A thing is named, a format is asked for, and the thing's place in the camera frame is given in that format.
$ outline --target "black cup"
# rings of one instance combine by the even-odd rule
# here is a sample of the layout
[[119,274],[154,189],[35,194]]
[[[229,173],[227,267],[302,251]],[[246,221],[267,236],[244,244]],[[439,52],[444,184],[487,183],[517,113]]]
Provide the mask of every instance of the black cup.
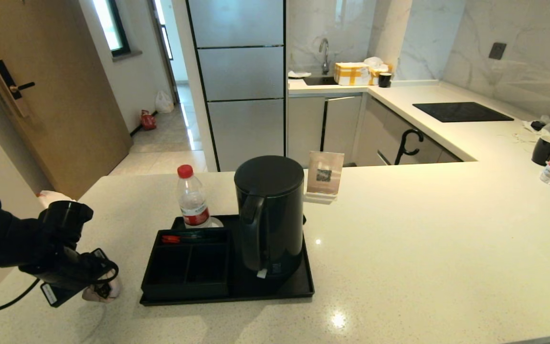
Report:
[[550,159],[550,135],[541,137],[534,146],[534,152],[532,153],[532,161],[535,163],[546,166],[547,161]]
[[391,86],[391,73],[379,74],[379,87],[390,87],[390,86]]

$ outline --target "red bottle cap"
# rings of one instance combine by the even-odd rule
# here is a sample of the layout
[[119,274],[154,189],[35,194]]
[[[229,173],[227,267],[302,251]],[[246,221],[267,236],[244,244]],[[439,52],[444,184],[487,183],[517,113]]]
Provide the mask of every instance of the red bottle cap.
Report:
[[192,177],[192,175],[194,174],[193,170],[192,170],[192,166],[190,165],[181,165],[177,168],[177,175],[180,177],[180,178],[190,178]]

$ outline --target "stainless steel refrigerator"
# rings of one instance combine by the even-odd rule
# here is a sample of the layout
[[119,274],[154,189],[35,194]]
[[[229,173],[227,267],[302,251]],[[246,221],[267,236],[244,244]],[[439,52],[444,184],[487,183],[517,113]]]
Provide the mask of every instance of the stainless steel refrigerator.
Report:
[[220,171],[284,154],[285,0],[188,0]]

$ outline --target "wall socket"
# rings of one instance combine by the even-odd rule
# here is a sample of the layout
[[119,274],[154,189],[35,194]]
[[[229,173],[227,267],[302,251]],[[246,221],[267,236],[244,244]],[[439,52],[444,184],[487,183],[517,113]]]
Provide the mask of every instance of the wall socket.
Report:
[[491,52],[489,52],[489,58],[494,60],[501,60],[504,55],[504,49],[506,49],[506,43],[494,43],[491,46]]

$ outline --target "window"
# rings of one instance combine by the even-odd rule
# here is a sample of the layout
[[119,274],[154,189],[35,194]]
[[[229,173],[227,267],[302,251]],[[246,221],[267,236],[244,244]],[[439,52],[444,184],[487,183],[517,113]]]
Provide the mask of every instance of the window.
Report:
[[101,22],[101,28],[105,33],[107,45],[112,52],[112,56],[120,56],[130,53],[131,48],[128,45],[127,35],[122,28],[116,0],[92,0],[95,5],[96,13]]

